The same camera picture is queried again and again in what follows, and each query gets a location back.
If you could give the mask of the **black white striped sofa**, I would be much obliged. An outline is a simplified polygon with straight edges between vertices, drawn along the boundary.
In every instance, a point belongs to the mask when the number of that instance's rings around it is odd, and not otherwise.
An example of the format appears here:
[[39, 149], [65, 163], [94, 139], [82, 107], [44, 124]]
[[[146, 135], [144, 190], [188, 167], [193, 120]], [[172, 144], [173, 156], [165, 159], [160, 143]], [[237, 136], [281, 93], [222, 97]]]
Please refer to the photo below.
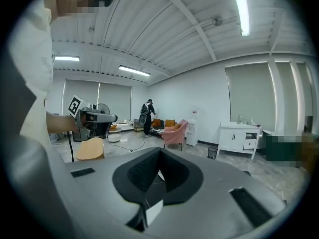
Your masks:
[[157, 126], [157, 127], [151, 126], [150, 133], [154, 135], [162, 136], [164, 132], [173, 132], [178, 130], [181, 127], [180, 123], [176, 123], [175, 126], [173, 127], [165, 127], [164, 123], [165, 123], [165, 120], [161, 120], [161, 126]]

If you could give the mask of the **wide grey window blind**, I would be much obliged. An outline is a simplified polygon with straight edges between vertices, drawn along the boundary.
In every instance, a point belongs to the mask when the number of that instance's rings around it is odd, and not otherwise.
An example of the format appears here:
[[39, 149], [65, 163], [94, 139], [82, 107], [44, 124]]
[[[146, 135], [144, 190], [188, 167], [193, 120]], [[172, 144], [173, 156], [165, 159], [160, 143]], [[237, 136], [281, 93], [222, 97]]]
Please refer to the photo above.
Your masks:
[[273, 131], [276, 103], [268, 63], [245, 64], [225, 68], [230, 97], [230, 120], [253, 122]]

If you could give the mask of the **narrow grey window blind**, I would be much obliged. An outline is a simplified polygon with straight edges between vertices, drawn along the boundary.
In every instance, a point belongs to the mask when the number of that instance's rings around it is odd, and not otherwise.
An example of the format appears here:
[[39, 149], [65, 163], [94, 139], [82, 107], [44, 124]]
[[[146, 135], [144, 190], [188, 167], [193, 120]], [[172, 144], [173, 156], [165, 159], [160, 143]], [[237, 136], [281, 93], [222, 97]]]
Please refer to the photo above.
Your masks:
[[284, 131], [293, 132], [298, 128], [298, 96], [294, 74], [289, 62], [276, 62], [283, 87], [285, 121]]

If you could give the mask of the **pink chair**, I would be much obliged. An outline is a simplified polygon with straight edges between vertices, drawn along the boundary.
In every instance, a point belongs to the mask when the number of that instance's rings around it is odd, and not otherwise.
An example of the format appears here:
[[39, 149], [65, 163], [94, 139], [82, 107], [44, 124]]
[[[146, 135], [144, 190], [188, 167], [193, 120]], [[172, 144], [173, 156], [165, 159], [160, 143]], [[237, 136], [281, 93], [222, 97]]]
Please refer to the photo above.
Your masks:
[[167, 145], [178, 144], [180, 146], [180, 150], [182, 151], [182, 145], [185, 143], [185, 134], [187, 126], [188, 122], [183, 119], [174, 126], [165, 127], [161, 135], [163, 139], [164, 148]]

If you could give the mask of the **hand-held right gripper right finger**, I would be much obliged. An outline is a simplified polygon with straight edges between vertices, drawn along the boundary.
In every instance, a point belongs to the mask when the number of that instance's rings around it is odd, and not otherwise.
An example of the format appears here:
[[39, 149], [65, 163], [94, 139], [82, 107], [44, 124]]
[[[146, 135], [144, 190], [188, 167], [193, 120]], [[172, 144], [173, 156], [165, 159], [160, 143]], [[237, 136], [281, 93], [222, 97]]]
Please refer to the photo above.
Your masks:
[[287, 205], [269, 187], [236, 167], [186, 152], [172, 151], [196, 164], [203, 173], [200, 189], [183, 204], [164, 206], [146, 229], [159, 239], [230, 239], [251, 232], [254, 226], [230, 192], [246, 189], [271, 216]]

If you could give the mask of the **white vanity cabinet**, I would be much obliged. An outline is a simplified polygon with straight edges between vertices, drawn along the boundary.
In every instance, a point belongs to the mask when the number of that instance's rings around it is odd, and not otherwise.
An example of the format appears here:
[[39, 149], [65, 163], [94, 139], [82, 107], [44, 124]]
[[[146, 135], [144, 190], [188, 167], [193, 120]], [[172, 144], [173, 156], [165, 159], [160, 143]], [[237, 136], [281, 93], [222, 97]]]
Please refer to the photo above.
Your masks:
[[216, 156], [223, 150], [251, 154], [251, 159], [253, 160], [260, 133], [260, 126], [238, 124], [237, 122], [222, 122], [220, 124], [220, 138]]

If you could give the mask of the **long ceiling tube light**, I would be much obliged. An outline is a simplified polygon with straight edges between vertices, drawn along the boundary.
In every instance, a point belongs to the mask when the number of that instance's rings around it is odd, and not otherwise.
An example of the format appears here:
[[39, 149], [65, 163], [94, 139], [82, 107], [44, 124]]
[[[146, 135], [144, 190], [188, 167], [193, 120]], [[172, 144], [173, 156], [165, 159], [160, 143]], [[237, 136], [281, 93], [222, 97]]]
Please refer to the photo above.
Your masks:
[[250, 18], [247, 0], [236, 0], [242, 37], [250, 35]]

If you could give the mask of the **person's left forearm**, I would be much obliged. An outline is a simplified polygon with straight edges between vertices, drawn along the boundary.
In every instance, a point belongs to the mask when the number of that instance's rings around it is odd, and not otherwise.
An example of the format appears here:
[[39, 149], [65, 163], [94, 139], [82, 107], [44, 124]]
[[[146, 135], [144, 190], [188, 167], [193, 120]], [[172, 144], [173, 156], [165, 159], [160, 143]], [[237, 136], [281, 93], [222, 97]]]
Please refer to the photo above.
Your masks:
[[72, 116], [58, 116], [46, 112], [46, 125], [48, 133], [78, 132], [75, 119]]

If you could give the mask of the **person's cream t-shirt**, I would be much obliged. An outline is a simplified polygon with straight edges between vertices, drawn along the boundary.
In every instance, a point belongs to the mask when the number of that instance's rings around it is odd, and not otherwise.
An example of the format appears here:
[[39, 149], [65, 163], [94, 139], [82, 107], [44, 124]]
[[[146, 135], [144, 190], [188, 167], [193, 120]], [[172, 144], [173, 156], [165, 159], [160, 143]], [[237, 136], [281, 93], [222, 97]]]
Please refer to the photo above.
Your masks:
[[44, 0], [33, 0], [15, 25], [8, 44], [15, 66], [35, 95], [20, 134], [44, 148], [51, 147], [44, 107], [53, 79], [50, 22], [51, 10]]

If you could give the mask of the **white water dispenser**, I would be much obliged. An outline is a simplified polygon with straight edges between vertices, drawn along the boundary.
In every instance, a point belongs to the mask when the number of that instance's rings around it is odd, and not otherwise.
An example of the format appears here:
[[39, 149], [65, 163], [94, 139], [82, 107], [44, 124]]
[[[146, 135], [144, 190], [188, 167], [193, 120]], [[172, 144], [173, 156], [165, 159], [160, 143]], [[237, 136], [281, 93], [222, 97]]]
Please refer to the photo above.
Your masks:
[[198, 143], [198, 106], [192, 105], [189, 113], [189, 120], [186, 133], [186, 144], [195, 147]]

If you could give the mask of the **black standing fan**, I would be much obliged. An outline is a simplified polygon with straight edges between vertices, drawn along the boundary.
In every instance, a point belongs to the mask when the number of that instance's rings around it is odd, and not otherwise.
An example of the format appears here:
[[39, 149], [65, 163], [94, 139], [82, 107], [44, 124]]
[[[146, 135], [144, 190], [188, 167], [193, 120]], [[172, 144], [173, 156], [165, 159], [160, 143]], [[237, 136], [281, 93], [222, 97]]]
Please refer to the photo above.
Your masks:
[[97, 104], [97, 111], [101, 114], [110, 115], [110, 109], [106, 104], [103, 103]]

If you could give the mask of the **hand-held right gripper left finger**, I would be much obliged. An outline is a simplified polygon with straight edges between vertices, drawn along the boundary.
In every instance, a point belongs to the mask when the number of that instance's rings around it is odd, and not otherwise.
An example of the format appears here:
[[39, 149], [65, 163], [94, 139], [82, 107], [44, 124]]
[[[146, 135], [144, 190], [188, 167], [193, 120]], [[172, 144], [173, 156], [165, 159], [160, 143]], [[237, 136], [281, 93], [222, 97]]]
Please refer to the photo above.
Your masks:
[[160, 149], [147, 148], [131, 154], [92, 161], [67, 163], [80, 188], [116, 221], [148, 239], [147, 192], [153, 186]]

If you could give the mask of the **wooden stool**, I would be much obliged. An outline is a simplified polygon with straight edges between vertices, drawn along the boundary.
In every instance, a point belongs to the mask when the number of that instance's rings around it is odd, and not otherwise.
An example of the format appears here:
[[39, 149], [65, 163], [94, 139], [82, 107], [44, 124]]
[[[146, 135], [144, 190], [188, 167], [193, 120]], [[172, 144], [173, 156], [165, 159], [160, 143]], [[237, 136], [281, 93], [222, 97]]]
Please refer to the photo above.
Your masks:
[[101, 138], [95, 137], [82, 141], [75, 154], [79, 161], [88, 161], [104, 158], [104, 146]]

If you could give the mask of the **black mesh trash bin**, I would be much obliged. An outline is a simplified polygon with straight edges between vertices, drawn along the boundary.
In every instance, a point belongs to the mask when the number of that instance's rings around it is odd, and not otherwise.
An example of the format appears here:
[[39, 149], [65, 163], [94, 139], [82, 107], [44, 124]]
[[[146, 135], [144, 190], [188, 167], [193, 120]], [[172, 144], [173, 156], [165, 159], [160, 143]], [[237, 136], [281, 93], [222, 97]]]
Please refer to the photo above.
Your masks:
[[216, 159], [218, 148], [215, 146], [210, 146], [208, 148], [207, 157], [210, 159]]

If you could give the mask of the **round white coffee table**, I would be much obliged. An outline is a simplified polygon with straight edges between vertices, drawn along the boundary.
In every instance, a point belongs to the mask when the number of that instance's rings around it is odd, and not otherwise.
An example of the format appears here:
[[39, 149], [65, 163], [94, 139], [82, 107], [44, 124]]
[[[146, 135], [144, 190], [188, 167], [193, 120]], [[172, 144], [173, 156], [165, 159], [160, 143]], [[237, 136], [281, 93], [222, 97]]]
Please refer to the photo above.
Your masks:
[[119, 142], [121, 140], [121, 131], [120, 127], [110, 129], [107, 135], [108, 141], [112, 143]]

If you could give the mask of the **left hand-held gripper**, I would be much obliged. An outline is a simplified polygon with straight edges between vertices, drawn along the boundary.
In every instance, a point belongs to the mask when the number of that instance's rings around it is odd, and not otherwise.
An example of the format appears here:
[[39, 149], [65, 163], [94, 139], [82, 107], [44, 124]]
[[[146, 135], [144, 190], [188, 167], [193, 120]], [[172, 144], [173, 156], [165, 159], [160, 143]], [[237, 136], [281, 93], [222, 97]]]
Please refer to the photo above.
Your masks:
[[96, 105], [86, 102], [74, 95], [68, 107], [74, 118], [80, 136], [103, 136], [109, 132], [112, 123], [117, 121], [116, 115], [96, 112]]

